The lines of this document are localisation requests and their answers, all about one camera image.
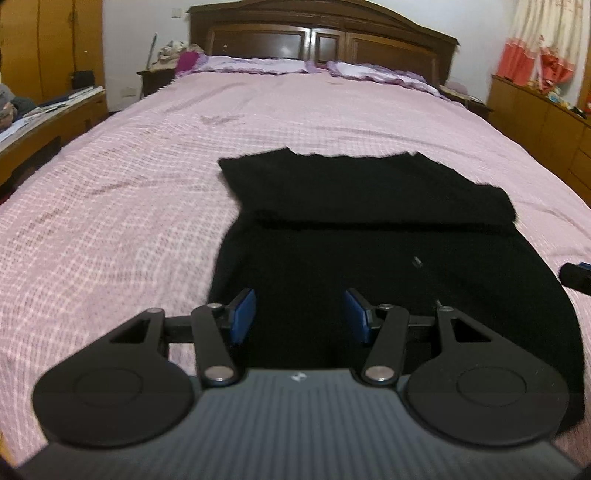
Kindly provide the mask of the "seated person in grey hoodie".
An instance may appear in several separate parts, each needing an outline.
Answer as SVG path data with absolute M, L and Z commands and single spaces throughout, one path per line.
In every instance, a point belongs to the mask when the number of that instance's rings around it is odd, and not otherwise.
M 0 84 L 0 88 L 0 129 L 4 131 L 23 115 L 34 110 L 36 104 L 29 98 L 16 96 L 4 83 Z

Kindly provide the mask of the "left purple ruffled pillow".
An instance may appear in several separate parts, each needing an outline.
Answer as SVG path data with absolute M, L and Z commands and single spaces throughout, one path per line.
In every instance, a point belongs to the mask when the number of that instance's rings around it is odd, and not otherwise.
M 315 73 L 316 70 L 314 65 L 304 60 L 209 56 L 195 65 L 191 72 L 286 75 Z

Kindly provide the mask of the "dark nightstand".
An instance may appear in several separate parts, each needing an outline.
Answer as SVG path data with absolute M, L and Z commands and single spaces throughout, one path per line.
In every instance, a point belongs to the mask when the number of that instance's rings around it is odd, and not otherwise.
M 141 97 L 149 96 L 170 84 L 175 78 L 174 69 L 144 70 L 137 72 L 141 78 Z
M 478 115 L 486 121 L 489 120 L 489 116 L 493 112 L 493 110 L 483 101 L 467 93 L 458 92 L 457 90 L 448 88 L 445 85 L 439 85 L 439 91 L 447 99 L 462 104 L 467 110 Z

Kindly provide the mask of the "pink checked bedspread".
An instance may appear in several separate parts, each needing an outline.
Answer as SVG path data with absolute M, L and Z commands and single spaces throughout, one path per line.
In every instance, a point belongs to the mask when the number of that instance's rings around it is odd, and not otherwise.
M 522 147 L 459 104 L 327 73 L 200 73 L 68 144 L 1 207 L 1 432 L 15 463 L 45 444 L 37 379 L 149 307 L 204 302 L 238 214 L 218 160 L 288 148 L 421 152 L 503 188 L 552 269 L 590 256 L 589 207 Z

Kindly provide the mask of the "dark wooden headboard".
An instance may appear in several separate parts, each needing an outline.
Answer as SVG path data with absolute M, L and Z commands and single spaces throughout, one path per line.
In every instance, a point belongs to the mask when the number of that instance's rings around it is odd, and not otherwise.
M 208 55 L 374 64 L 445 83 L 456 38 L 368 1 L 237 1 L 192 6 L 189 39 Z

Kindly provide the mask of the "right purple ruffled pillow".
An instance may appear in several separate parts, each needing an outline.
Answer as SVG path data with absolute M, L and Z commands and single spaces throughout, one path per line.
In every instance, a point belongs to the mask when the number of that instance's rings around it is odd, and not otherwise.
M 358 65 L 342 61 L 329 61 L 325 66 L 329 73 L 335 77 L 397 85 L 406 89 L 428 93 L 438 98 L 443 97 L 436 87 L 429 84 L 423 76 L 414 72 L 391 70 L 379 65 Z

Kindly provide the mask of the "wooden sideboard cabinet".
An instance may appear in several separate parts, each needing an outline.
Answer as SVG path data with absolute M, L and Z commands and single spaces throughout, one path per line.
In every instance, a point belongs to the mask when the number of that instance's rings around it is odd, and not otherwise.
M 535 91 L 494 75 L 489 122 L 590 202 L 590 121 Z

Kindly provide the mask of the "right dark nightstand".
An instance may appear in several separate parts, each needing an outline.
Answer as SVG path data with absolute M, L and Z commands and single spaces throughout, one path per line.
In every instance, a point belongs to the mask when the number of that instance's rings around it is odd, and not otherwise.
M 467 93 L 458 92 L 457 90 L 448 88 L 445 85 L 439 85 L 439 91 L 447 99 L 462 104 L 467 110 L 478 115 L 486 121 L 489 120 L 489 116 L 493 112 L 493 110 L 483 101 Z

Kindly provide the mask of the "wooden desk with papers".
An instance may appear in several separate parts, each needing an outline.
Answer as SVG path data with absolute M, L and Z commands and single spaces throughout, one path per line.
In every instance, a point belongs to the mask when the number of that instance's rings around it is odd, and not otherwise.
M 102 86 L 83 90 L 71 99 L 36 108 L 1 132 L 1 184 L 29 158 L 56 140 L 63 146 L 106 119 Z

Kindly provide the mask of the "magenta cloth on nightstand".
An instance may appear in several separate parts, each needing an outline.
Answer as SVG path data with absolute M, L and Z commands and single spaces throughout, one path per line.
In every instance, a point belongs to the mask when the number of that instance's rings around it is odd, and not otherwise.
M 181 78 L 198 70 L 208 57 L 202 51 L 184 51 L 177 59 L 175 67 L 175 77 Z

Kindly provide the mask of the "black knit cardigan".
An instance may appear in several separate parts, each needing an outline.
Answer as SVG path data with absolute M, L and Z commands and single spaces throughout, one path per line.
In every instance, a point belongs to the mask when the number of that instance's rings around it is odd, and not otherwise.
M 240 212 L 216 260 L 213 302 L 246 288 L 256 315 L 239 348 L 254 368 L 346 368 L 361 348 L 345 293 L 428 315 L 460 309 L 555 368 L 584 416 L 584 352 L 574 307 L 517 230 L 500 188 L 422 154 L 328 158 L 283 149 L 219 163 Z

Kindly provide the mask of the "orange wooden wardrobe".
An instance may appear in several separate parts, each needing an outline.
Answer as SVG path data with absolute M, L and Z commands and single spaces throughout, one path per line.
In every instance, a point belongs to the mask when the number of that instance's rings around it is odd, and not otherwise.
M 1 80 L 17 96 L 37 104 L 62 96 L 78 70 L 104 84 L 102 1 L 1 3 Z

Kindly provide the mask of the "orange and cream curtain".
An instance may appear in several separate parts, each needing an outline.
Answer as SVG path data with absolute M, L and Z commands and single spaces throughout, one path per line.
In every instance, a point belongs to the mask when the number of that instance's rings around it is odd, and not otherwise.
M 542 93 L 569 82 L 578 64 L 584 13 L 583 1 L 519 1 L 496 75 L 518 86 L 535 81 Z

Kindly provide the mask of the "purple ruffled pillow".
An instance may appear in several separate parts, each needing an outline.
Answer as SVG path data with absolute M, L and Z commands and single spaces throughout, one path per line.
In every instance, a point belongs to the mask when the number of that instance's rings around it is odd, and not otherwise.
M 191 72 L 286 75 L 315 73 L 316 70 L 314 65 L 304 60 L 209 56 L 195 65 Z
M 379 65 L 358 65 L 342 61 L 329 61 L 325 66 L 329 73 L 335 77 L 397 85 L 406 89 L 428 93 L 438 98 L 443 97 L 436 87 L 429 84 L 423 76 L 414 72 L 391 70 Z

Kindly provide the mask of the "small black hanging bag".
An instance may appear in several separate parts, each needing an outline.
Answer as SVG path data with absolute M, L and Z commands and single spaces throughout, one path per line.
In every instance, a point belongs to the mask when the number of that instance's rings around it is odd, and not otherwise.
M 92 70 L 78 70 L 71 75 L 71 88 L 73 90 L 94 87 L 95 85 L 95 75 Z

